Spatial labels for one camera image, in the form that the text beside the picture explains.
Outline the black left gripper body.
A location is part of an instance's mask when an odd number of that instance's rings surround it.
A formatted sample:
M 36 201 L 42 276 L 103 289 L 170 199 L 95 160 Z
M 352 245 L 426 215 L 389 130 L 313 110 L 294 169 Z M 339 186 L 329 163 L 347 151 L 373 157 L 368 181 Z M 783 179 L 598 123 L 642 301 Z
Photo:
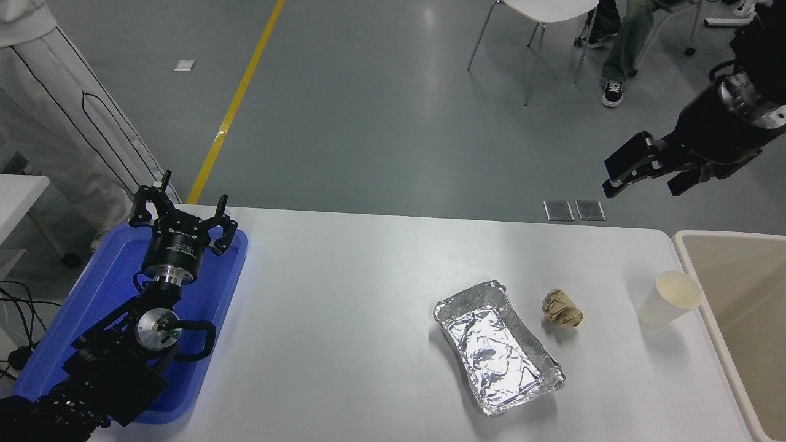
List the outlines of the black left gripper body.
M 188 277 L 197 277 L 210 241 L 208 230 L 200 226 L 201 222 L 194 215 L 165 215 L 157 219 L 141 271 L 152 277 L 156 269 L 173 266 L 185 271 Z

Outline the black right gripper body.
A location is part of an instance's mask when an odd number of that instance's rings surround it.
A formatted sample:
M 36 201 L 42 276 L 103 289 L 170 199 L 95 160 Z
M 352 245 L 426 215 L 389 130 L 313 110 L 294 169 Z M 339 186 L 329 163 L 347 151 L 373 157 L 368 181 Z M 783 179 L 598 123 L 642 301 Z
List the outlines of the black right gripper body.
M 710 85 L 679 113 L 670 153 L 732 165 L 768 143 L 769 129 L 734 115 L 721 101 L 718 85 Z

